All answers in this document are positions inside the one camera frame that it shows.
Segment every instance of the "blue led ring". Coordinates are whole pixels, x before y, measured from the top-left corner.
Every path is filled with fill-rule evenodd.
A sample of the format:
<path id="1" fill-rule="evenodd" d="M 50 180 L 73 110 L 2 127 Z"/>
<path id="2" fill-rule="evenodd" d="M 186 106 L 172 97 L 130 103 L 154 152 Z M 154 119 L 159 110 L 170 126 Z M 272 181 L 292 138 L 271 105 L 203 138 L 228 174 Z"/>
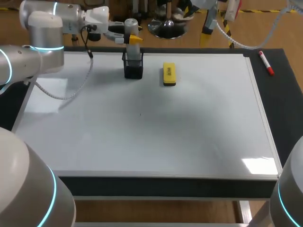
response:
<path id="1" fill-rule="evenodd" d="M 9 79 L 8 81 L 6 81 L 5 84 L 9 83 L 10 80 L 11 80 L 11 77 L 13 75 L 13 69 L 12 69 L 12 66 L 11 66 L 11 63 L 10 63 L 10 60 L 9 60 L 9 57 L 6 55 L 6 53 L 0 49 L 0 52 L 4 55 L 4 57 L 6 58 L 6 60 L 8 61 L 8 64 L 9 64 Z"/>
<path id="2" fill-rule="evenodd" d="M 54 47 L 54 48 L 44 48 L 44 47 L 35 47 L 35 46 L 30 46 L 30 47 L 38 51 L 58 51 L 64 49 L 64 46 Z"/>
<path id="3" fill-rule="evenodd" d="M 53 15 L 56 15 L 57 2 L 53 5 Z"/>
<path id="4" fill-rule="evenodd" d="M 45 214 L 42 221 L 40 222 L 40 224 L 37 227 L 41 227 L 45 223 L 46 219 L 48 218 L 49 214 L 51 213 L 51 211 L 53 209 L 53 205 L 55 203 L 56 194 L 57 194 L 57 183 L 56 183 L 55 175 L 53 174 L 53 171 L 50 169 L 50 167 L 48 167 L 48 168 L 51 171 L 51 174 L 53 176 L 53 198 L 52 198 L 52 201 L 51 201 L 51 205 L 49 206 L 49 208 L 47 210 L 47 213 Z"/>
<path id="5" fill-rule="evenodd" d="M 281 194 L 280 194 L 280 182 L 278 184 L 278 194 L 279 194 L 279 199 L 280 199 L 280 203 L 285 211 L 285 213 L 287 214 L 287 216 L 289 217 L 289 219 L 291 219 L 291 221 L 295 224 L 295 226 L 297 227 L 301 227 L 298 223 L 296 223 L 296 221 L 293 219 L 293 217 L 288 213 L 288 211 L 286 210 L 284 204 L 283 204 L 283 201 L 282 201 L 282 198 L 281 198 Z"/>

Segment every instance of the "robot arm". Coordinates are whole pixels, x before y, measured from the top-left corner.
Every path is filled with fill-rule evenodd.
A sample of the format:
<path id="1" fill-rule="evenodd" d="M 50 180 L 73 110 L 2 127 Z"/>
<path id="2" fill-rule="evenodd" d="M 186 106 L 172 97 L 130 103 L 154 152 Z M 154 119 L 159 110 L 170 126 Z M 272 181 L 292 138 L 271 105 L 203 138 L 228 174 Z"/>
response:
<path id="1" fill-rule="evenodd" d="M 0 86 L 2 92 L 12 83 L 37 74 L 58 72 L 64 65 L 63 34 L 78 34 L 85 26 L 91 33 L 105 34 L 117 44 L 137 44 L 142 39 L 109 31 L 124 27 L 122 22 L 109 21 L 108 7 L 86 12 L 79 5 L 25 0 L 20 5 L 21 25 L 29 31 L 29 46 L 0 46 Z"/>
<path id="2" fill-rule="evenodd" d="M 31 45 L 0 46 L 0 85 L 57 72 L 64 65 L 61 18 L 35 11 L 27 24 Z"/>

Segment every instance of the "black cable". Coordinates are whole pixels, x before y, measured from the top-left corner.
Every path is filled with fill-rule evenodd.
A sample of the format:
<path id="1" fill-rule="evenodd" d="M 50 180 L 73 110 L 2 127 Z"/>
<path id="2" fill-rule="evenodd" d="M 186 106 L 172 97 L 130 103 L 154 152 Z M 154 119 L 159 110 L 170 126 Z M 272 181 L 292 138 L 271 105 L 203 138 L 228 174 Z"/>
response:
<path id="1" fill-rule="evenodd" d="M 87 30 L 87 36 L 86 36 L 86 40 L 84 40 L 84 37 L 83 37 L 83 30 L 86 28 Z M 85 25 L 81 28 L 81 31 L 80 31 L 80 35 L 81 35 L 81 39 L 84 43 L 84 47 L 85 47 L 85 50 L 87 52 L 87 54 L 89 55 L 89 57 L 92 59 L 94 56 L 93 56 L 93 53 L 91 52 L 91 50 L 89 49 L 89 47 L 87 46 L 87 42 L 89 41 L 89 33 L 91 32 L 91 30 L 96 30 L 97 29 L 97 26 L 96 25 Z"/>

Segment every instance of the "whiteboard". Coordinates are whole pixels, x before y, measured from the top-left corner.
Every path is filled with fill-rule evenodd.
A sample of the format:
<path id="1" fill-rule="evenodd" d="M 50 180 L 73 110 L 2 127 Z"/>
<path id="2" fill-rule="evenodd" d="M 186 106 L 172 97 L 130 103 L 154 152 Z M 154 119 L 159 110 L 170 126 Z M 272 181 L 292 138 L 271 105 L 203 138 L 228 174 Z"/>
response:
<path id="1" fill-rule="evenodd" d="M 121 53 L 94 53 L 75 99 L 34 88 L 21 137 L 59 176 L 277 179 L 276 148 L 249 59 L 241 54 L 146 53 L 143 78 L 124 78 Z M 162 82 L 174 62 L 177 84 Z M 39 77 L 70 95 L 89 69 L 86 53 L 66 52 L 64 69 Z"/>

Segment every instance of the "cable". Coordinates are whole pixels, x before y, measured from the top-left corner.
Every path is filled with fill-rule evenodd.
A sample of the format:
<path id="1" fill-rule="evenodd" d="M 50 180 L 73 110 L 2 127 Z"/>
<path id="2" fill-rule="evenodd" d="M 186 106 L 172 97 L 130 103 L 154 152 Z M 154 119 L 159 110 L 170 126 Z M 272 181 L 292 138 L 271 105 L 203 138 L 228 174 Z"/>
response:
<path id="1" fill-rule="evenodd" d="M 86 37 L 86 40 L 84 40 L 83 34 L 82 34 L 82 32 L 83 32 L 83 30 L 84 30 L 85 28 L 87 28 L 87 31 L 88 31 L 88 35 L 87 35 L 87 37 Z M 87 42 L 88 42 L 88 36 L 89 36 L 89 33 L 91 32 L 91 30 L 96 30 L 96 29 L 97 29 L 97 26 L 96 26 L 96 25 L 85 25 L 85 26 L 82 27 L 81 32 L 80 32 L 82 41 L 84 42 L 85 50 L 86 50 L 86 52 L 88 53 L 89 58 L 90 58 L 90 67 L 89 67 L 89 71 L 87 72 L 86 77 L 85 77 L 85 79 L 84 79 L 82 85 L 78 88 L 78 90 L 77 90 L 76 92 L 74 92 L 72 95 L 68 96 L 68 97 L 55 96 L 55 95 L 49 93 L 47 90 L 45 90 L 45 89 L 36 81 L 36 82 L 35 82 L 35 85 L 36 85 L 42 92 L 44 92 L 46 95 L 50 96 L 51 98 L 59 99 L 59 100 L 68 100 L 68 99 L 71 99 L 71 98 L 75 97 L 75 96 L 80 92 L 80 90 L 83 88 L 83 86 L 85 85 L 86 81 L 88 80 L 88 78 L 89 78 L 89 76 L 90 76 L 90 73 L 91 73 L 91 71 L 92 71 L 92 69 L 93 69 L 93 65 L 94 65 L 93 57 L 94 57 L 94 56 L 93 56 L 92 52 L 90 51 L 90 49 L 88 48 Z"/>
<path id="2" fill-rule="evenodd" d="M 295 6 L 291 6 L 291 9 L 295 9 L 298 12 L 302 12 L 302 10 L 300 10 L 298 7 Z M 280 11 L 279 15 L 276 17 L 273 26 L 271 27 L 271 30 L 269 31 L 268 36 L 266 37 L 266 39 L 263 41 L 263 43 L 261 43 L 259 46 L 246 46 L 243 44 L 240 44 L 239 42 L 235 41 L 233 38 L 229 37 L 220 27 L 219 23 L 217 22 L 217 28 L 219 29 L 219 31 L 221 32 L 222 35 L 225 36 L 225 38 L 227 38 L 230 42 L 234 43 L 235 45 L 244 48 L 244 49 L 248 49 L 248 50 L 255 50 L 255 49 L 260 49 L 261 47 L 263 47 L 270 39 L 270 37 L 272 36 L 280 18 L 282 17 L 283 14 L 285 14 L 286 12 L 288 12 L 290 9 L 289 8 L 285 8 L 283 10 Z"/>
<path id="3" fill-rule="evenodd" d="M 91 70 L 92 70 L 92 68 L 93 68 L 93 64 L 94 64 L 94 60 L 93 60 L 93 59 L 90 59 L 89 71 L 88 71 L 88 73 L 87 73 L 87 75 L 86 75 L 86 77 L 85 77 L 85 79 L 84 79 L 82 85 L 78 88 L 78 90 L 77 90 L 76 92 L 74 92 L 72 95 L 70 95 L 70 96 L 68 96 L 68 97 L 59 97 L 59 96 L 55 96 L 55 95 L 49 93 L 49 92 L 46 91 L 46 90 L 45 90 L 37 81 L 35 82 L 35 85 L 36 85 L 42 92 L 44 92 L 46 95 L 48 95 L 48 96 L 50 96 L 50 97 L 52 97 L 52 98 L 54 98 L 54 99 L 59 99 L 59 100 L 68 100 L 68 99 L 71 99 L 71 98 L 75 97 L 75 96 L 80 92 L 80 90 L 83 88 L 83 86 L 85 85 L 87 79 L 88 79 L 89 76 L 90 76 Z"/>

